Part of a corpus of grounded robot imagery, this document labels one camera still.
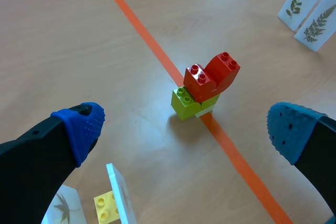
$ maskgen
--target stacked lego bricks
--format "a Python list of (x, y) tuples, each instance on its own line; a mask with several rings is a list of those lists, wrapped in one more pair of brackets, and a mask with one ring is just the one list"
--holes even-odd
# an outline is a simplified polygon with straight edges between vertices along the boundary
[(231, 85), (239, 70), (240, 66), (227, 52), (216, 55), (205, 68), (199, 64), (186, 68), (184, 86), (175, 89), (172, 95), (176, 114), (185, 120), (212, 111), (219, 95)]

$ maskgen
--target white lego brick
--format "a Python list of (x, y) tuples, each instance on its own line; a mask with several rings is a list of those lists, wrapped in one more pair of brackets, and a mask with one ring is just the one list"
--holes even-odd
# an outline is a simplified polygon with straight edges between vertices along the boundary
[(113, 164), (106, 165), (112, 186), (115, 203), (118, 208), (122, 224), (137, 224), (130, 195), (127, 191), (125, 179)]
[(318, 0), (286, 0), (278, 17), (289, 29), (295, 31)]
[(201, 115), (204, 115), (204, 114), (206, 114), (206, 113), (212, 111), (212, 110), (214, 109), (214, 106), (215, 106), (215, 105), (212, 105), (212, 106), (210, 106), (210, 107), (207, 107), (205, 110), (199, 111), (198, 113), (195, 114), (195, 116), (198, 118), (198, 117), (200, 117)]
[(321, 0), (294, 38), (313, 51), (336, 31), (336, 0)]
[(41, 224), (87, 224), (77, 191), (61, 185), (52, 199)]

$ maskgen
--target red lego brick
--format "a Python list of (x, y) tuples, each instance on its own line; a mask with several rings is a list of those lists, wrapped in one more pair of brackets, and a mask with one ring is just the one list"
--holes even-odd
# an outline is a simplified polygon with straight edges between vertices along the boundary
[(183, 84), (196, 102), (206, 101), (217, 86), (212, 77), (199, 64), (194, 64), (185, 70)]
[(236, 78), (239, 70), (240, 66), (227, 52), (216, 55), (205, 67), (205, 72), (217, 85), (213, 96), (226, 90)]

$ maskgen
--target yellow lego brick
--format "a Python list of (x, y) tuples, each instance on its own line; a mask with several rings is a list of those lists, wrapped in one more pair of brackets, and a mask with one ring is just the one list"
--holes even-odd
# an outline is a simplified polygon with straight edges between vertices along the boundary
[(118, 223), (120, 216), (113, 191), (99, 195), (94, 199), (99, 224)]

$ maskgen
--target lego duplo brick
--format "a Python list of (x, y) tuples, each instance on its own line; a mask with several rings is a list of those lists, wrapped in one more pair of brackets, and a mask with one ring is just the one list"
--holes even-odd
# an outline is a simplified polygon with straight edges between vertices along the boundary
[(220, 94), (215, 95), (214, 97), (211, 97), (210, 99), (204, 101), (201, 103), (201, 110), (205, 110), (206, 108), (215, 105), (218, 98), (219, 98)]
[(210, 96), (213, 97), (225, 91), (232, 84), (240, 70), (240, 66), (229, 53), (224, 52), (216, 55), (204, 70), (216, 82), (216, 89)]
[(198, 117), (200, 117), (200, 116), (202, 116), (202, 115), (204, 115), (204, 114), (212, 111), (214, 109), (214, 106), (215, 105), (213, 104), (213, 105), (211, 105), (211, 106), (209, 106), (209, 107), (207, 107), (207, 108), (199, 111), (198, 113), (195, 114), (195, 116), (198, 118)]
[(185, 87), (173, 90), (171, 105), (181, 120), (185, 120), (201, 110), (201, 104), (195, 102)]
[(183, 84), (196, 102), (204, 102), (217, 84), (201, 65), (186, 68)]
[(94, 198), (99, 224), (121, 223), (113, 191)]

